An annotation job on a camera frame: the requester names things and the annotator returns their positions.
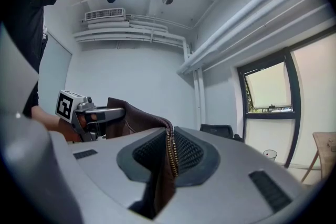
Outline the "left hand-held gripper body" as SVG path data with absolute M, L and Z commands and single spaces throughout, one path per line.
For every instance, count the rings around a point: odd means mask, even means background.
M 96 141 L 103 137 L 102 124 L 88 116 L 86 125 L 81 126 L 78 116 L 85 115 L 89 110 L 102 109 L 94 105 L 91 97 L 82 96 L 68 90 L 60 90 L 57 99 L 55 114 L 70 123 L 73 130 L 79 135 L 82 142 Z

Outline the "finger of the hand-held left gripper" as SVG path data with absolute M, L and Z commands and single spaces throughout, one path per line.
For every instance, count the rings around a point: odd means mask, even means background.
M 116 120 L 124 117 L 124 108 L 97 107 L 90 110 L 90 114 L 96 115 L 96 120 Z

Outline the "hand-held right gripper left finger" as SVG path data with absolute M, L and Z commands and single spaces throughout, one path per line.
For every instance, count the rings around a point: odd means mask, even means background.
M 66 184 L 64 223 L 151 223 L 162 211 L 165 129 L 68 144 L 51 133 Z

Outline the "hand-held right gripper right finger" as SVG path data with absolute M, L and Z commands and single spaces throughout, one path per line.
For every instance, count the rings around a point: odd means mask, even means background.
M 180 130 L 214 146 L 220 156 L 219 166 L 201 185 L 177 188 L 155 222 L 291 223 L 309 202 L 308 189 L 252 147 L 193 129 Z M 290 203 L 279 211 L 274 211 L 264 197 L 264 187 L 252 180 L 262 173 L 288 197 Z

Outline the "person's left hand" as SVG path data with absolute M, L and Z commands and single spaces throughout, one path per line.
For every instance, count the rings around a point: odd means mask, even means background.
M 61 133 L 67 142 L 80 143 L 82 142 L 80 135 L 75 131 L 70 123 L 63 119 L 59 119 L 58 132 Z

